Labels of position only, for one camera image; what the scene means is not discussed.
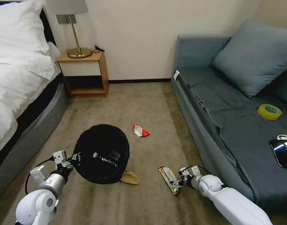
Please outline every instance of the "snack wrapper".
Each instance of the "snack wrapper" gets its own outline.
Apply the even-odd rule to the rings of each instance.
[[[171,189],[171,191],[173,192],[174,195],[179,193],[179,188],[173,186],[171,184],[171,181],[174,182],[177,180],[174,172],[172,171],[171,168],[168,167],[160,167],[158,168],[159,172],[161,173],[162,177],[164,178],[165,182],[167,183],[167,185],[169,186],[169,188]]]
[[[134,128],[134,133],[139,136],[139,137],[144,137],[144,136],[148,136],[150,135],[151,133],[145,129],[143,129],[139,123],[136,123],[133,125],[133,128]]]

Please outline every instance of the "baseboard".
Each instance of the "baseboard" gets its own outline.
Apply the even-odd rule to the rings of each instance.
[[[135,80],[109,80],[110,84],[114,83],[156,83],[156,82],[170,82],[171,78],[161,79],[135,79]]]

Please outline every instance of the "sofa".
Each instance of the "sofa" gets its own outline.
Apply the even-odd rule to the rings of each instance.
[[[277,164],[269,141],[287,134],[287,104],[272,91],[278,81],[247,98],[212,66],[230,38],[179,35],[171,85],[205,168],[264,210],[284,212],[287,169]],[[257,108],[265,103],[283,114],[263,119]]]

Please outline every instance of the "crumpled paper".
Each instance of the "crumpled paper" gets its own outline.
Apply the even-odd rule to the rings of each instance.
[[[148,136],[151,133],[149,131],[147,131],[146,129],[143,129],[139,123],[134,124],[134,133],[139,136],[139,137],[144,137],[144,136]]]

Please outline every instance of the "carpet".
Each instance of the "carpet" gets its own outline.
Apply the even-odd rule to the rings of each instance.
[[[184,187],[174,196],[161,177],[160,166],[170,167],[177,174],[184,166],[203,164],[170,83],[142,83],[112,84],[107,98],[70,101],[53,134],[0,198],[1,225],[14,224],[28,172],[55,151],[71,154],[80,134],[100,123],[117,126],[126,134],[130,144],[127,170],[139,176],[139,185],[93,184],[74,170],[51,225],[229,224],[197,191]],[[137,137],[134,123],[151,135]],[[54,168],[52,162],[46,166],[49,171]],[[30,179],[29,192],[35,188]],[[275,225],[287,225],[287,215],[270,217]]]

